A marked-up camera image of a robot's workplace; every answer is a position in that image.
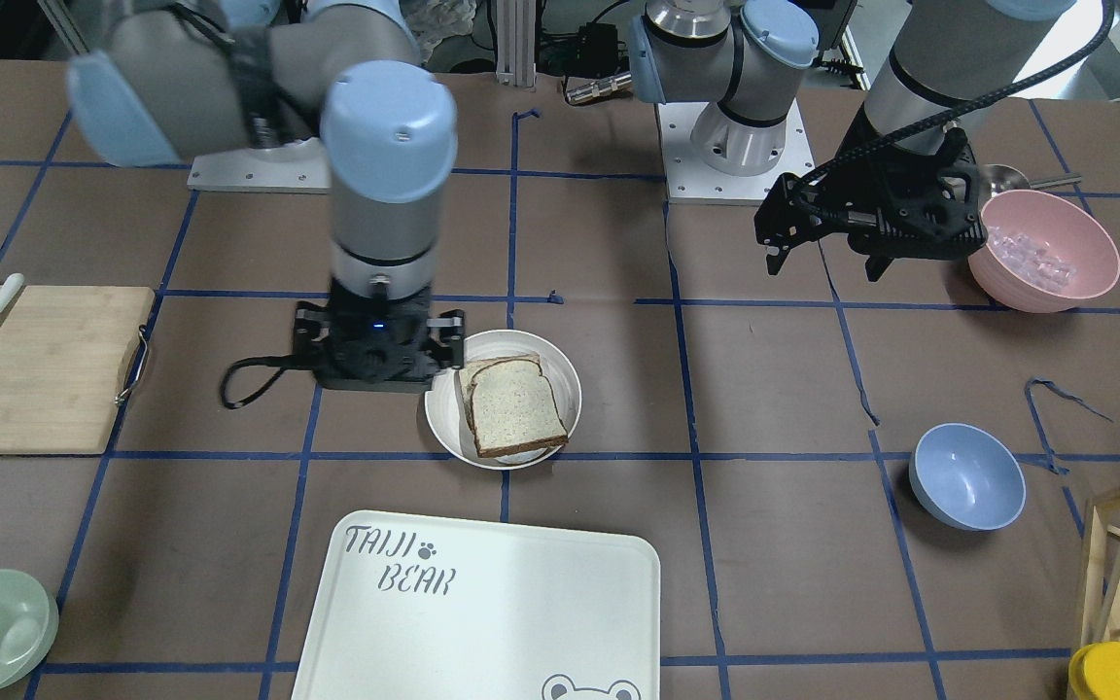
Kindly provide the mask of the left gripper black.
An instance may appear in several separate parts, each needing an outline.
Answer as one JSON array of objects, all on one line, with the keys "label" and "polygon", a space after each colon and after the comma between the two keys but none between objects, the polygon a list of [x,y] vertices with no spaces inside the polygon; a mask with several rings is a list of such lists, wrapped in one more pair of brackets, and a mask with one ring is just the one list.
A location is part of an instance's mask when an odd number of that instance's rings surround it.
[{"label": "left gripper black", "polygon": [[943,132],[930,153],[889,144],[852,157],[876,137],[871,125],[850,127],[819,181],[795,174],[775,181],[752,218],[769,276],[781,274],[794,249],[832,234],[866,256],[868,283],[897,259],[955,261],[983,248],[981,176],[964,129]]}]

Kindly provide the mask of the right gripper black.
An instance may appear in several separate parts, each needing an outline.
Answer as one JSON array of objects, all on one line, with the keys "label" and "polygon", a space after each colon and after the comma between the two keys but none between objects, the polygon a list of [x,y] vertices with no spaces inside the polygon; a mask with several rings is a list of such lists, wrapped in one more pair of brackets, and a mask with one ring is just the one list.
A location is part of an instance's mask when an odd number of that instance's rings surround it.
[{"label": "right gripper black", "polygon": [[383,283],[367,297],[332,283],[326,304],[295,306],[297,366],[329,390],[427,393],[435,377],[466,360],[466,312],[433,315],[432,300],[428,287],[391,298]]}]

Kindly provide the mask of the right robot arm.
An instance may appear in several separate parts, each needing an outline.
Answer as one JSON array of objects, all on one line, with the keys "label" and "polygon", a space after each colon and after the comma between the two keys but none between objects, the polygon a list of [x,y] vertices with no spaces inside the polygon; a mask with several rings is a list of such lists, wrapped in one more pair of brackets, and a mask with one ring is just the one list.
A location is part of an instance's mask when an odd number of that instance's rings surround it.
[{"label": "right robot arm", "polygon": [[86,142],[119,167],[323,146],[328,300],[297,306],[290,354],[235,370],[422,394],[461,366],[464,314],[432,315],[457,108],[396,1],[306,1],[297,21],[239,26],[218,1],[110,1],[102,45],[68,60],[66,91]]}]

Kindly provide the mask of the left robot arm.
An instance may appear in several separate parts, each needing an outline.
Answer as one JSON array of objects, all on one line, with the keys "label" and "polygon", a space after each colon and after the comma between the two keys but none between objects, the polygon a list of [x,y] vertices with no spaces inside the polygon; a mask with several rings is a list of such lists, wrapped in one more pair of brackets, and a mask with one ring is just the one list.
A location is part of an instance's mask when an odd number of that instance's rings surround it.
[{"label": "left robot arm", "polygon": [[[1093,37],[1035,74],[1024,66],[1068,1],[914,1],[843,142],[808,172],[783,172],[752,225],[766,270],[792,249],[840,233],[871,282],[898,259],[955,261],[983,248],[982,178],[969,136],[987,108],[1083,62]],[[810,1],[648,1],[629,25],[628,72],[641,101],[701,103],[690,137],[716,171],[748,178],[778,159],[806,71],[853,77],[827,60]]]}]

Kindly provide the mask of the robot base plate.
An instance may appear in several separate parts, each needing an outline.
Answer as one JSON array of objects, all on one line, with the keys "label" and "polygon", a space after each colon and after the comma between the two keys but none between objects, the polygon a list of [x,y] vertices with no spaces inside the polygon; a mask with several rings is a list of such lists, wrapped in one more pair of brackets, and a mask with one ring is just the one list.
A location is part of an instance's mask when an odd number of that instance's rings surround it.
[{"label": "robot base plate", "polygon": [[332,172],[320,139],[312,137],[195,157],[187,183],[193,192],[325,194]]},{"label": "robot base plate", "polygon": [[712,103],[666,103],[656,116],[673,204],[759,205],[782,174],[815,165],[797,102],[769,127],[734,122]]}]

